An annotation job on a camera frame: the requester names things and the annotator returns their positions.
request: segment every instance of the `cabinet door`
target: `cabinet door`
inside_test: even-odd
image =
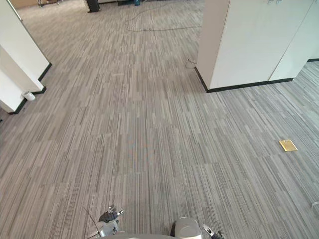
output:
[[[270,81],[294,78],[319,47],[319,1],[313,2]]]
[[[210,88],[268,81],[313,0],[231,0]]]

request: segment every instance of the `white wall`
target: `white wall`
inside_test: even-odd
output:
[[[313,2],[270,81],[295,78],[319,47],[319,3]]]
[[[197,69],[210,85],[230,0],[205,1],[204,20],[199,41]]]
[[[32,81],[25,72],[16,64],[6,50],[0,45],[0,64],[3,72],[11,78],[24,92],[37,92],[43,88],[42,84],[36,80]]]
[[[38,78],[49,62],[6,0],[0,1],[0,33],[0,45],[41,91]]]
[[[310,59],[319,59],[319,47],[318,49],[311,55]]]
[[[2,70],[0,65],[0,106],[7,112],[14,112],[23,100],[23,90]]]

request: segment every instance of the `white object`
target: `white object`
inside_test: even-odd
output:
[[[22,94],[28,101],[34,101],[35,100],[35,96],[34,94],[32,94],[30,91],[25,92]]]

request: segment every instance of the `white cabinet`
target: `white cabinet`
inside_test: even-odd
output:
[[[208,89],[268,81],[308,12],[319,15],[316,8],[311,9],[314,0],[282,0],[278,4],[276,0],[271,4],[267,0],[231,0],[226,16],[212,21],[207,12],[214,12],[218,2],[206,0],[201,34],[205,39],[200,40],[197,60]],[[214,34],[215,24],[220,25],[223,17],[222,34]],[[217,50],[211,46],[216,42]]]

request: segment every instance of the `office floor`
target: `office floor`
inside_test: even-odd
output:
[[[0,238],[84,238],[82,207],[98,220],[112,203],[130,233],[191,216],[227,239],[319,238],[319,62],[290,83],[206,94],[185,68],[200,28],[126,30],[167,3],[19,10],[53,66],[45,94],[0,113]],[[129,29],[198,26],[203,8],[170,1]]]

